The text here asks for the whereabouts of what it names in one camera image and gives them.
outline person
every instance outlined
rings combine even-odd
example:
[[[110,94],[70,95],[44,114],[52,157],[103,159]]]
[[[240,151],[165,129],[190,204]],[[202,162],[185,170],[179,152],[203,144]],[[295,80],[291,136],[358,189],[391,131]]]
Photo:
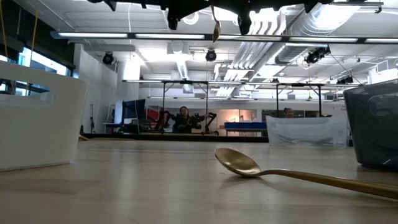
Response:
[[[175,117],[173,130],[176,133],[192,133],[192,128],[199,128],[200,124],[194,123],[189,116],[189,110],[186,106],[180,108],[180,113]]]
[[[294,110],[291,108],[284,109],[285,118],[294,118]]]

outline desk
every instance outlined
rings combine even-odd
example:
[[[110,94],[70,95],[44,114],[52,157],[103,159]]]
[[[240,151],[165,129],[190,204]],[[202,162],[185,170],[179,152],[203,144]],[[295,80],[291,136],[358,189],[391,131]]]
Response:
[[[122,124],[114,124],[114,123],[103,123],[103,125],[104,125],[105,134],[107,134],[106,133],[106,128],[121,128],[122,127]],[[135,131],[137,129],[137,124],[124,124],[124,127],[125,128],[132,128],[132,129],[135,128],[134,129],[134,131]]]
[[[84,141],[64,166],[0,172],[1,223],[396,223],[398,201],[278,175],[248,179],[214,157],[237,149],[261,169],[293,169],[398,186],[361,167],[353,148],[266,143]]]
[[[103,126],[104,126],[104,132],[105,132],[105,134],[107,133],[106,132],[106,128],[121,128],[121,124],[114,124],[114,123],[103,123]]]
[[[261,137],[262,137],[262,132],[267,131],[266,128],[225,128],[226,135],[228,136],[228,132],[249,132],[249,133],[257,133],[261,132]]]

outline spoon handle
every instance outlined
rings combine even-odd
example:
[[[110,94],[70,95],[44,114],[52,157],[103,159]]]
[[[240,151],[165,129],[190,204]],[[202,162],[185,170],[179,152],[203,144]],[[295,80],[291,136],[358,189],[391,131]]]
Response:
[[[349,180],[341,177],[329,177],[326,175],[311,174],[306,172],[285,170],[285,169],[271,169],[258,173],[261,175],[283,175],[300,180],[306,180],[318,184],[325,184],[329,186],[339,187],[342,189],[354,190],[367,194],[378,195],[387,198],[398,199],[398,187],[374,184],[370,182],[362,182],[358,180]]]

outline ceiling camera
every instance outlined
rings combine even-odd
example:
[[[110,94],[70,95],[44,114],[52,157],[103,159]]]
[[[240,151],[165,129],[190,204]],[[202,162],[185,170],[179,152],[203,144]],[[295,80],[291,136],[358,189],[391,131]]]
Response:
[[[206,61],[214,62],[217,58],[217,54],[214,49],[209,49],[206,54]]]
[[[325,55],[330,54],[330,48],[327,47],[319,47],[313,52],[309,52],[308,56],[304,59],[308,64],[317,63],[319,60],[323,59]]]
[[[106,52],[104,58],[102,58],[102,62],[105,65],[112,65],[114,63],[113,52]]]

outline security camera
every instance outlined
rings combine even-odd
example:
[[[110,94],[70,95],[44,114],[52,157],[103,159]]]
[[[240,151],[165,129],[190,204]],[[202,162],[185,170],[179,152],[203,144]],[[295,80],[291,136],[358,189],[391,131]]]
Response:
[[[105,65],[112,65],[115,62],[113,52],[106,52],[104,58],[102,58],[102,62],[104,62]]]
[[[214,62],[217,58],[217,54],[214,49],[209,49],[206,54],[206,61]]]

